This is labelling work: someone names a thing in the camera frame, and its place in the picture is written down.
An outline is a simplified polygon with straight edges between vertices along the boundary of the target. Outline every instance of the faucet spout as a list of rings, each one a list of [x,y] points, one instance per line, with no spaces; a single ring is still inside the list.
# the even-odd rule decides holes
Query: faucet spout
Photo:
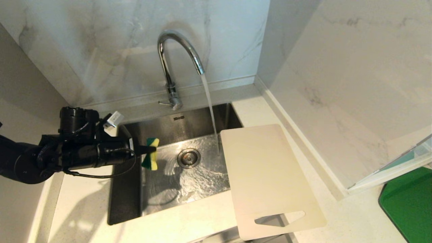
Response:
[[[186,39],[186,37],[184,37],[182,34],[174,30],[165,30],[160,34],[158,39],[158,52],[159,52],[159,57],[161,60],[163,72],[165,74],[166,88],[168,92],[169,102],[168,103],[159,102],[159,104],[170,104],[173,110],[177,110],[180,109],[183,106],[183,104],[181,102],[180,97],[178,96],[177,90],[175,88],[175,82],[172,80],[171,72],[165,58],[165,41],[168,39],[173,39],[177,41],[185,48],[186,52],[189,54],[189,56],[192,59],[192,62],[195,65],[195,69],[197,70],[198,75],[204,74],[205,71],[197,51],[192,46],[192,44]]]

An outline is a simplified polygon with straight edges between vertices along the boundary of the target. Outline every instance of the green mat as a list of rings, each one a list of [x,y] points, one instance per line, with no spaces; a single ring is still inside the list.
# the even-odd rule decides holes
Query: green mat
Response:
[[[432,243],[432,170],[421,167],[389,181],[378,201],[409,243]]]

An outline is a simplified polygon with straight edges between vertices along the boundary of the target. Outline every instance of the stainless steel sink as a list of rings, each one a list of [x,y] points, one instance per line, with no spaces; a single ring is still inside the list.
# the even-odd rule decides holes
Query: stainless steel sink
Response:
[[[213,112],[218,133],[242,127],[231,104],[213,106]],[[112,179],[110,225],[229,190],[222,146],[215,138],[209,108],[124,124],[119,136],[137,137],[143,145],[149,137],[159,138],[158,170],[137,163],[132,171]],[[124,171],[131,162],[115,166],[114,173]]]

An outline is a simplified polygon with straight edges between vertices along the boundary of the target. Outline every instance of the white cutting board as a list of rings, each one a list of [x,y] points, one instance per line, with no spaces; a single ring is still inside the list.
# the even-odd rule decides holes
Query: white cutting board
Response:
[[[302,169],[277,124],[223,130],[238,231],[243,240],[322,227],[327,222]],[[304,211],[285,227],[256,224],[255,219]]]

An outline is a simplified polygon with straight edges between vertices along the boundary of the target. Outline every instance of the countertop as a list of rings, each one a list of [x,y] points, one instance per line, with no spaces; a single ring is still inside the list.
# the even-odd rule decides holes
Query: countertop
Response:
[[[254,85],[213,92],[212,99],[215,104],[231,101],[245,127],[281,124]],[[185,99],[185,109],[204,107],[204,102],[202,94]],[[160,110],[160,106],[143,105],[119,111],[129,121],[137,121],[160,115]],[[378,205],[381,186],[337,201],[284,131],[328,221],[325,227],[295,232],[299,243],[406,242]],[[106,166],[82,172],[102,175],[111,170]],[[108,179],[64,176],[49,242],[188,243],[236,226],[230,191],[109,226],[109,186]]]

